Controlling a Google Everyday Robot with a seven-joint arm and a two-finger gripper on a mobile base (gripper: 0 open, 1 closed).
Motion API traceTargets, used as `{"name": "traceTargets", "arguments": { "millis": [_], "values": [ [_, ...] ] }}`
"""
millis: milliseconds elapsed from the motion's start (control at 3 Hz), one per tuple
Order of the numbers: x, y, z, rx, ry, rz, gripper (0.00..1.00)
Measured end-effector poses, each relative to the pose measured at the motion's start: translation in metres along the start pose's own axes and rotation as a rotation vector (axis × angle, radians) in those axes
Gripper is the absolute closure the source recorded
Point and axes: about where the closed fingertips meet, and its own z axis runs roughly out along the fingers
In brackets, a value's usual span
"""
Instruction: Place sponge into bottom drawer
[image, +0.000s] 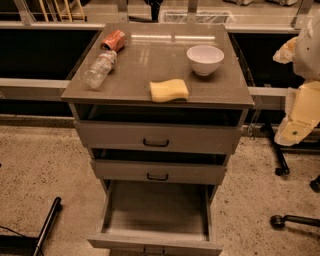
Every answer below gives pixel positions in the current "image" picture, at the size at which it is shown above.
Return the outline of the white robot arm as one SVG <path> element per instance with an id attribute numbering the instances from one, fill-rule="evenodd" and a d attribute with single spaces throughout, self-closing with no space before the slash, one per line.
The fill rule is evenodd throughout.
<path id="1" fill-rule="evenodd" d="M 285 117 L 274 141 L 283 146 L 299 144 L 320 123 L 320 13 L 314 15 L 299 35 L 284 43 L 273 60 L 293 63 L 296 75 L 305 79 L 297 89 L 289 88 Z"/>

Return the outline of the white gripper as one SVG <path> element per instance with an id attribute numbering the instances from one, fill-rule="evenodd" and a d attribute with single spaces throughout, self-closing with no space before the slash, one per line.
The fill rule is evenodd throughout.
<path id="1" fill-rule="evenodd" d="M 293 61 L 297 38 L 284 43 L 273 55 L 281 64 Z M 274 141 L 282 146 L 299 144 L 320 122 L 320 82 L 304 83 L 298 89 L 290 89 L 287 96 L 287 117 L 282 120 Z"/>

